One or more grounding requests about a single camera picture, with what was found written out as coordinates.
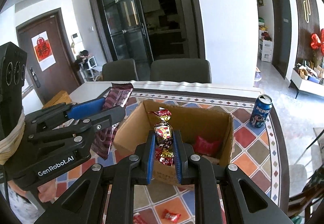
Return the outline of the person's left hand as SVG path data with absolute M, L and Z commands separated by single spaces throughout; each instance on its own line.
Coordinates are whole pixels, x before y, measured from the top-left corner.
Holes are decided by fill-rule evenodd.
M 10 180 L 8 181 L 8 184 L 10 186 L 10 188 L 15 191 L 15 193 L 17 193 L 18 195 L 20 195 L 21 197 L 24 198 L 28 198 L 27 197 L 27 191 L 23 191 L 22 189 L 20 189 L 15 183 L 14 181 Z M 40 202 L 42 203 L 46 203 L 46 202 L 51 202 L 56 195 L 56 185 L 55 185 L 55 180 L 51 180 L 39 187 L 37 187 L 38 190 L 38 198 L 40 200 Z

